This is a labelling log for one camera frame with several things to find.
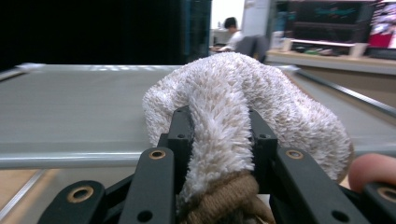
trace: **brown knitted band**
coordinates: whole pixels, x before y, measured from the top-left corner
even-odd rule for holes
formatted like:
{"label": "brown knitted band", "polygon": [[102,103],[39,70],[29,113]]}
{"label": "brown knitted band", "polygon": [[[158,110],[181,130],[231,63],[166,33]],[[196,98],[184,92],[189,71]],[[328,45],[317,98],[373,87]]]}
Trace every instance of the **brown knitted band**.
{"label": "brown knitted band", "polygon": [[[254,206],[253,203],[256,202],[253,201],[257,199],[258,191],[259,186],[250,171],[224,176],[221,180],[212,183],[204,194],[191,199],[187,207],[183,209],[184,212],[180,213],[180,223],[216,223],[216,221],[230,214],[235,209]],[[268,213],[268,208],[263,203],[259,206],[264,206],[264,208],[243,210],[250,210],[250,214],[251,211],[254,213],[264,210],[266,210],[266,214]]]}

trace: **fuzzy white toy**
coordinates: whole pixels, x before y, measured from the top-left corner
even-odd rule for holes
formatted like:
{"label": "fuzzy white toy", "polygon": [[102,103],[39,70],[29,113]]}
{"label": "fuzzy white toy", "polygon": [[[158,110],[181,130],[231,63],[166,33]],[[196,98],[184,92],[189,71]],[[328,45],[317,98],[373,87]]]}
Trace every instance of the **fuzzy white toy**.
{"label": "fuzzy white toy", "polygon": [[329,109],[280,70],[248,56],[230,52],[203,58],[151,87],[143,98],[151,144],[168,133],[173,112],[184,105],[190,107],[195,136],[180,210],[188,210],[221,179],[253,170],[249,107],[282,147],[306,150],[333,180],[344,178],[353,157],[347,132]]}

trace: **man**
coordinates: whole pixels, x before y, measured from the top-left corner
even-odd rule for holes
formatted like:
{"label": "man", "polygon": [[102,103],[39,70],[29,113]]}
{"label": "man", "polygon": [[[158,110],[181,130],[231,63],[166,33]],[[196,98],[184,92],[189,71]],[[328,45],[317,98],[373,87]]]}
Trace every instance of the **man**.
{"label": "man", "polygon": [[232,35],[231,38],[228,40],[226,46],[213,47],[211,49],[212,51],[215,52],[235,51],[239,41],[241,41],[244,38],[242,32],[239,31],[237,28],[235,17],[227,18],[224,22],[224,28],[226,28],[228,30],[228,33]]}

